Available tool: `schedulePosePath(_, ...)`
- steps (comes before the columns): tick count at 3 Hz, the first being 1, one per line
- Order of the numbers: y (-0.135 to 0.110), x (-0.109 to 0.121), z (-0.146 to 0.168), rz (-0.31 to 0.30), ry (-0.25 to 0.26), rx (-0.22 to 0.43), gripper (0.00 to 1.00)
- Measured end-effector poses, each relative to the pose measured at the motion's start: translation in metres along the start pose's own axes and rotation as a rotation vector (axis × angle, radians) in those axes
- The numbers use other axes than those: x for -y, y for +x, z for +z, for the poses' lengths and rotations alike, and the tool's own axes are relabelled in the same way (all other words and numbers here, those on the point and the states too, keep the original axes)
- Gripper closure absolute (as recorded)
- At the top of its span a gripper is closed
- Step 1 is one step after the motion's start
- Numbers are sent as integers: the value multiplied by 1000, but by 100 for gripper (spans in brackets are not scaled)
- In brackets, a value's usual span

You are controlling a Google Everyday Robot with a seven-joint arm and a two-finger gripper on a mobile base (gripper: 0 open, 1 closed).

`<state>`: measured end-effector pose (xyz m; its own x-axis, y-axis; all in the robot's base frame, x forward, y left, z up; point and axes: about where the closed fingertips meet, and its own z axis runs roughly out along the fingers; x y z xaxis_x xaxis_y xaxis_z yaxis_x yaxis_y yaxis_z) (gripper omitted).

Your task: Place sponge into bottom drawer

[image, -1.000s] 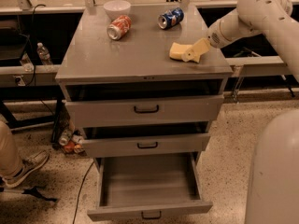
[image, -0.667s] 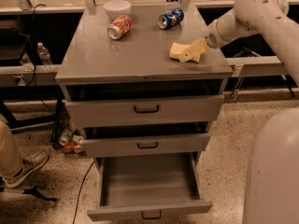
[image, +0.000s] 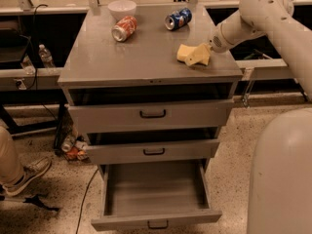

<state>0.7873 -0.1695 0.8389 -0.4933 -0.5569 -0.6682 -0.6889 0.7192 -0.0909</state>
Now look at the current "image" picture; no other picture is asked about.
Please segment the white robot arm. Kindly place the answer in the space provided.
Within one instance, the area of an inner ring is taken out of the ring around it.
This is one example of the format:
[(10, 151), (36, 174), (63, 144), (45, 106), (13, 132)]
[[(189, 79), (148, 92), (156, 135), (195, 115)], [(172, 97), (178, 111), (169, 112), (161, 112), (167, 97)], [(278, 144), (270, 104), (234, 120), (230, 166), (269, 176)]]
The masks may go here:
[[(223, 53), (266, 35), (312, 97), (312, 31), (293, 18), (290, 0), (240, 0), (210, 44)], [(247, 234), (312, 234), (312, 109), (286, 112), (261, 133), (250, 177)]]

